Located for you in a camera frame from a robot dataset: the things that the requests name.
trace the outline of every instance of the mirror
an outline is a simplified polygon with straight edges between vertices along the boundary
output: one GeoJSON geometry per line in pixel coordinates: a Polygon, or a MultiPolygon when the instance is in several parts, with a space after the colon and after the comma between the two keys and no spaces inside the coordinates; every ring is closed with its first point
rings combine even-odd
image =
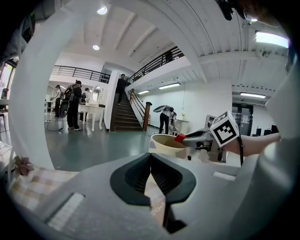
{"type": "Polygon", "coordinates": [[[93,101],[98,101],[100,99],[101,89],[99,86],[95,86],[91,93],[91,98],[93,101]]]}

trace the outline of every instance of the door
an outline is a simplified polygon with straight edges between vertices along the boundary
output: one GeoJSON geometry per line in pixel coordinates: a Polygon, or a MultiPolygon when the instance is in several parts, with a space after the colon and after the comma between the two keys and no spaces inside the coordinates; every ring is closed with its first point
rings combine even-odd
{"type": "Polygon", "coordinates": [[[232,115],[238,124],[240,134],[250,136],[252,128],[253,106],[233,103],[232,115]]]}

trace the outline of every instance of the window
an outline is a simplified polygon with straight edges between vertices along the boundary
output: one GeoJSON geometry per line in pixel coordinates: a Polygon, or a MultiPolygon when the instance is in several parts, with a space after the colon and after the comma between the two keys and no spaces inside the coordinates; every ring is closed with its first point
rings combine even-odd
{"type": "Polygon", "coordinates": [[[9,77],[13,70],[13,67],[5,64],[3,68],[3,72],[1,73],[1,80],[0,80],[0,93],[2,93],[4,88],[8,87],[9,77]]]}

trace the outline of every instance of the fluorescent light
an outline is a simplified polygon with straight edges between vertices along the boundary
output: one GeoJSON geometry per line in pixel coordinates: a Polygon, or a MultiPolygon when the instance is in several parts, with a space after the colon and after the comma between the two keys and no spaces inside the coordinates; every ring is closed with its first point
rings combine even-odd
{"type": "Polygon", "coordinates": [[[255,97],[255,98],[265,98],[265,95],[259,95],[259,94],[254,94],[254,93],[246,93],[246,92],[242,92],[240,94],[241,96],[247,96],[247,97],[255,97]]]}
{"type": "Polygon", "coordinates": [[[94,50],[99,50],[100,49],[99,45],[93,45],[93,48],[94,48],[94,50]]]}
{"type": "Polygon", "coordinates": [[[101,7],[98,11],[97,11],[98,14],[100,15],[104,15],[107,13],[107,6],[103,6],[101,7]]]}
{"type": "Polygon", "coordinates": [[[148,90],[142,91],[142,92],[139,92],[138,94],[143,94],[143,93],[146,93],[146,92],[149,92],[149,91],[148,90]]]}
{"type": "Polygon", "coordinates": [[[169,84],[169,85],[166,85],[166,86],[162,86],[162,87],[159,87],[159,89],[165,89],[165,88],[172,88],[172,87],[177,87],[177,86],[180,86],[180,83],[172,83],[172,84],[169,84]]]}
{"type": "Polygon", "coordinates": [[[267,33],[267,32],[257,32],[256,33],[256,42],[257,43],[270,43],[270,44],[276,44],[285,48],[289,47],[289,41],[288,39],[267,33]]]}

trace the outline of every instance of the man in black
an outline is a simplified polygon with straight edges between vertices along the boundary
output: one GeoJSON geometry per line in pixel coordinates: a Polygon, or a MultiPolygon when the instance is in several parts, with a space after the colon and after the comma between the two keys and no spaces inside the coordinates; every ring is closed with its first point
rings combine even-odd
{"type": "Polygon", "coordinates": [[[78,126],[78,105],[81,102],[81,81],[77,81],[68,86],[67,91],[71,91],[71,97],[69,100],[69,108],[67,111],[67,124],[68,129],[74,129],[74,131],[80,131],[78,126]]]}
{"type": "Polygon", "coordinates": [[[122,100],[122,94],[126,86],[127,86],[127,81],[125,80],[125,74],[122,74],[121,78],[118,79],[118,84],[116,89],[116,93],[119,94],[118,105],[121,105],[120,102],[122,100]]]}

